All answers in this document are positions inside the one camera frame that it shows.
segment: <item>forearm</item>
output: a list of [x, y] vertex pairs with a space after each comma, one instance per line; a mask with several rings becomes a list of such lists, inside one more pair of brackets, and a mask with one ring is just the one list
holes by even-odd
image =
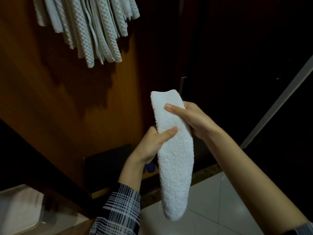
[[137, 192], [140, 190], [142, 171], [145, 166], [145, 163], [138, 158], [135, 151], [128, 157], [118, 180], [119, 183], [129, 186]]
[[205, 143], [260, 227], [281, 234], [308, 220], [222, 129]]

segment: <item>white floor tile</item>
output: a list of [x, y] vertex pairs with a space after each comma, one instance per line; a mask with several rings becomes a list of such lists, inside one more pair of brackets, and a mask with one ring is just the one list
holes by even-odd
[[217, 233], [218, 235], [240, 235], [239, 233], [234, 232], [233, 230], [230, 230], [220, 224], [218, 225]]
[[263, 234], [224, 173], [221, 179], [218, 223], [242, 235]]
[[217, 235], [218, 224], [186, 210], [176, 222], [166, 219], [161, 201], [141, 210], [139, 235]]
[[220, 186], [221, 173], [191, 186], [187, 209], [218, 222]]

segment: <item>plaid sleeve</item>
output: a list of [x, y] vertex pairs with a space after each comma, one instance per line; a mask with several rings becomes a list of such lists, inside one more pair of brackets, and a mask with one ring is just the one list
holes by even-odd
[[137, 235], [140, 226], [140, 195], [118, 183], [104, 204], [89, 235]]

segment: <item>right hand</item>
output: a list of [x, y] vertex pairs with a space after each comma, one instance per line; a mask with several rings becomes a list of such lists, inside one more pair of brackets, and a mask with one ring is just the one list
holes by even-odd
[[169, 103], [165, 104], [164, 109], [170, 113], [178, 115], [186, 120], [193, 128], [193, 134], [204, 140], [210, 132], [221, 128], [207, 116], [195, 103], [183, 101], [186, 109], [180, 108]]

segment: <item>wooden wall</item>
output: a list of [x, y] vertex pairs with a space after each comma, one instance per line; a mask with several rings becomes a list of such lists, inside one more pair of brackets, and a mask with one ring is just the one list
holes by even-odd
[[32, 0], [0, 0], [0, 118], [81, 187], [83, 158], [136, 146], [154, 122], [150, 92], [172, 88], [162, 3], [137, 3], [141, 17], [118, 42], [123, 62], [89, 69], [37, 25]]

